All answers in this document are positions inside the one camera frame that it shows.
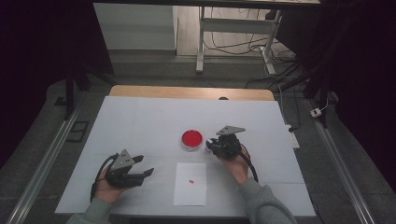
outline white paper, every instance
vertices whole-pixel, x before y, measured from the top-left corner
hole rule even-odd
[[[177,163],[174,205],[206,204],[206,164]]]

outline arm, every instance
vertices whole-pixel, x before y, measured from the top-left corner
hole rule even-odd
[[[242,151],[250,158],[244,147]],[[226,161],[223,158],[219,160],[224,163],[240,186],[238,191],[245,199],[245,211],[252,224],[297,223],[289,209],[274,196],[270,187],[262,187],[253,178],[248,178],[248,165],[240,156],[233,161]]]
[[[74,214],[67,224],[109,224],[108,217],[113,203],[127,189],[111,187],[105,180],[106,170],[104,169],[100,174],[95,197],[87,211],[84,214]]]

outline metal bracket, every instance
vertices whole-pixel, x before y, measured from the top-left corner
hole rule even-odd
[[[225,126],[220,131],[216,132],[217,135],[230,135],[233,133],[241,133],[244,132],[246,129],[238,128],[233,126]]]
[[[128,151],[124,149],[111,166],[111,171],[118,170],[127,166],[133,166],[135,163],[136,162],[129,155]]]

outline cable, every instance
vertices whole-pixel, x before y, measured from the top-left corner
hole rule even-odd
[[[326,109],[326,107],[329,105],[329,97],[326,98],[326,105],[320,109],[320,111]]]
[[[294,63],[292,64],[290,67],[294,66],[289,72],[287,72],[284,76],[277,78],[273,83],[271,83],[268,87],[267,90],[270,90],[270,88],[277,83],[278,81],[284,79],[285,77],[290,76],[295,70],[297,70],[297,68],[300,67],[300,65],[298,63]]]
[[[113,162],[114,162],[114,160],[115,160],[118,156],[119,156],[118,153],[115,154],[115,155],[110,156],[109,158],[107,158],[107,159],[105,160],[105,162],[103,162],[102,166],[100,167],[100,169],[99,169],[99,171],[98,171],[98,174],[96,175],[95,182],[93,182],[92,187],[91,187],[91,202],[92,202],[93,197],[95,196],[95,192],[96,192],[96,188],[97,188],[97,182],[103,180],[103,179],[99,179],[99,176],[100,176],[100,174],[101,174],[102,171],[103,171],[103,168],[105,168],[106,164],[107,164],[109,161],[113,160]]]
[[[213,88],[216,88],[216,85],[215,85],[215,84],[213,84],[213,83],[211,83],[211,82],[209,82],[209,81],[207,81],[207,80],[203,80],[203,82],[209,84],[209,85],[212,86]]]
[[[280,111],[282,112],[282,117],[283,117],[283,122],[287,124],[286,119],[285,119],[285,113],[283,110],[283,97],[282,97],[282,89],[280,89],[280,84],[278,83],[277,86],[279,87],[279,93],[280,93]]]
[[[280,57],[281,53],[289,52],[289,51],[291,51],[291,50],[289,50],[289,49],[282,50],[282,51],[280,51],[277,54],[277,56],[275,56],[274,51],[271,49],[272,59],[274,59],[275,62],[276,62],[276,60],[280,61],[280,62],[277,62],[277,63],[296,63],[297,60],[295,58],[287,57],[287,58],[289,58],[291,60],[284,60],[282,57]]]
[[[245,11],[241,11],[241,8],[238,9],[239,13],[244,13],[246,11],[249,11],[249,9],[246,9]]]
[[[216,48],[218,48],[218,49],[227,49],[227,48],[237,47],[237,46],[246,45],[246,44],[249,44],[249,43],[250,43],[250,41],[247,41],[247,42],[240,43],[240,44],[226,45],[226,46],[217,46],[217,45],[215,44],[214,39],[213,39],[213,32],[211,32],[211,33],[212,33],[212,42],[213,42],[213,45],[214,45]],[[251,41],[251,43],[259,42],[259,41],[266,40],[266,39],[268,39],[268,37],[261,38],[261,39],[257,39],[257,40],[253,40],[253,41]]]
[[[296,86],[294,85],[294,102],[296,103],[296,108],[297,108],[297,120],[298,120],[298,126],[297,128],[293,128],[294,130],[297,130],[301,127],[301,120],[300,120],[300,108],[298,106],[298,102],[297,102],[297,94],[296,94]]]
[[[248,84],[250,84],[251,82],[260,82],[260,81],[265,81],[265,80],[267,80],[267,79],[273,79],[273,78],[277,78],[277,77],[279,77],[279,76],[282,76],[285,72],[287,72],[289,69],[291,69],[294,65],[295,65],[295,63],[292,64],[292,65],[290,65],[288,68],[286,68],[285,70],[283,70],[281,73],[277,74],[276,76],[264,77],[264,78],[258,78],[258,79],[252,79],[252,80],[248,81],[248,82],[245,84],[245,87],[244,87],[244,88],[247,89],[247,88],[248,88]]]
[[[247,154],[248,154],[248,149],[247,149],[243,144],[241,144],[241,145],[242,145],[242,147],[244,147],[244,148],[247,150]],[[257,183],[259,183],[259,178],[257,177],[256,169],[254,168],[253,164],[251,163],[250,158],[248,158],[247,156],[245,156],[245,154],[242,153],[242,150],[238,150],[238,154],[239,154],[239,156],[241,156],[242,159],[244,159],[244,161],[247,163],[248,168],[250,168],[251,173],[253,174],[254,180],[255,180]]]
[[[205,45],[208,49],[213,49],[213,48],[210,48],[210,47],[206,44],[205,41],[204,41],[204,45]],[[224,50],[224,49],[213,49],[213,50],[218,50],[218,51],[225,52],[225,53],[229,53],[229,54],[233,54],[233,55],[241,55],[241,54],[250,53],[250,52],[252,52],[254,49],[251,49],[251,50],[248,50],[248,51],[245,51],[245,52],[239,52],[239,53],[230,52],[230,51],[227,51],[227,50]]]

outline human hand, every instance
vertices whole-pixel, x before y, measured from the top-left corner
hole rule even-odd
[[[131,188],[116,188],[108,184],[107,180],[105,179],[107,168],[105,168],[99,176],[95,192],[95,198],[113,204],[117,201],[117,199],[125,190]]]
[[[241,148],[242,153],[250,159],[250,155],[245,147],[241,146]],[[243,185],[248,180],[248,164],[240,155],[237,155],[232,161],[227,161],[220,157],[218,157],[218,159],[224,163],[228,172],[233,176],[233,179],[239,186]]]

